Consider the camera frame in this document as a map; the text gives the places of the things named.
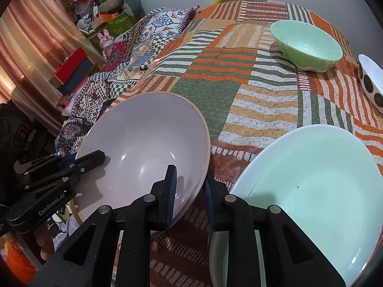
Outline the person's left hand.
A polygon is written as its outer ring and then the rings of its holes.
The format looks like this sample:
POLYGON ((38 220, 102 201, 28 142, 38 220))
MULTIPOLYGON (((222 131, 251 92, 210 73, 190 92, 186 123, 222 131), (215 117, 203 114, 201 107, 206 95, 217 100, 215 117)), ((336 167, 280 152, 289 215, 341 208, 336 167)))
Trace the person's left hand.
POLYGON ((55 246, 50 230, 46 224, 43 224, 39 226, 37 230, 35 230, 34 235, 36 237, 36 243, 40 246, 41 249, 40 256, 44 261, 49 260, 55 252, 55 246))

